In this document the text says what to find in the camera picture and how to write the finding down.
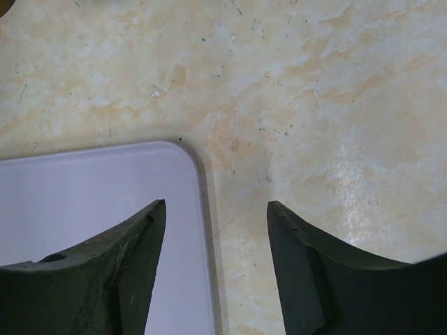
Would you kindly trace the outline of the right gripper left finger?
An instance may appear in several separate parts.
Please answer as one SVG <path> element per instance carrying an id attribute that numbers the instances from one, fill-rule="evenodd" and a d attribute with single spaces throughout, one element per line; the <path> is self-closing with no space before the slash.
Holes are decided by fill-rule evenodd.
<path id="1" fill-rule="evenodd" d="M 156 200 L 38 262 L 1 267 L 2 334 L 144 334 L 166 228 Z"/>

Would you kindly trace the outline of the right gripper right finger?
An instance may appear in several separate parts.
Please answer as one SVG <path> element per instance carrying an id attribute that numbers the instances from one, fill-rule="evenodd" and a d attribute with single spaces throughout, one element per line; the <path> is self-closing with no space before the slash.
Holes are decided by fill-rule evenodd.
<path id="1" fill-rule="evenodd" d="M 369 253 L 277 201 L 270 248 L 287 334 L 445 334 L 446 256 L 415 264 Z"/>

